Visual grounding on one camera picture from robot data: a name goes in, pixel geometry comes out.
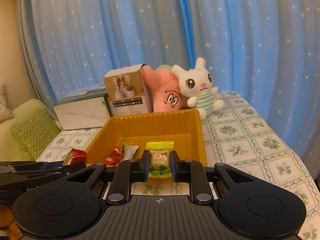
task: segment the cartoon eye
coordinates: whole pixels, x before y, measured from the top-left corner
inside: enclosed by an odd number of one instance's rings
[[[212,83],[212,77],[210,74],[208,74],[208,79],[209,79],[210,83]]]
[[[179,98],[178,98],[178,97],[175,97],[175,98],[172,100],[172,104],[175,106],[175,105],[178,103],[178,100],[179,100]]]
[[[169,103],[172,103],[172,101],[173,101],[173,94],[170,94],[169,96],[168,96],[168,98],[167,98],[167,101],[169,102]]]
[[[187,85],[188,88],[194,88],[196,83],[195,83],[195,81],[193,79],[189,78],[189,79],[186,80],[186,85]]]

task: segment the white bunny plush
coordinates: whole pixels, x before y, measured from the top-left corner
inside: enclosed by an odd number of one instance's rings
[[[215,100],[214,95],[218,92],[218,88],[212,87],[212,77],[205,68],[204,58],[197,58],[194,69],[186,71],[174,65],[171,72],[179,79],[182,95],[189,98],[187,105],[198,109],[202,120],[213,111],[224,107],[223,100]]]

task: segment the zigzag patterned cushion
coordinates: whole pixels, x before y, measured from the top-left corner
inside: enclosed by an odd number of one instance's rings
[[[28,121],[12,127],[11,131],[28,161],[35,161],[60,133],[45,108]]]

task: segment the bunny's head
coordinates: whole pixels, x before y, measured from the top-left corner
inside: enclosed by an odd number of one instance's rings
[[[212,88],[212,77],[205,68],[205,60],[197,58],[196,67],[188,71],[174,65],[171,72],[179,79],[179,87],[185,97],[197,97],[209,93]]]

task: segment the beige wall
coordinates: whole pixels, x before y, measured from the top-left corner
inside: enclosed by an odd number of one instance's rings
[[[18,45],[16,0],[0,0],[0,84],[12,110],[33,98]]]

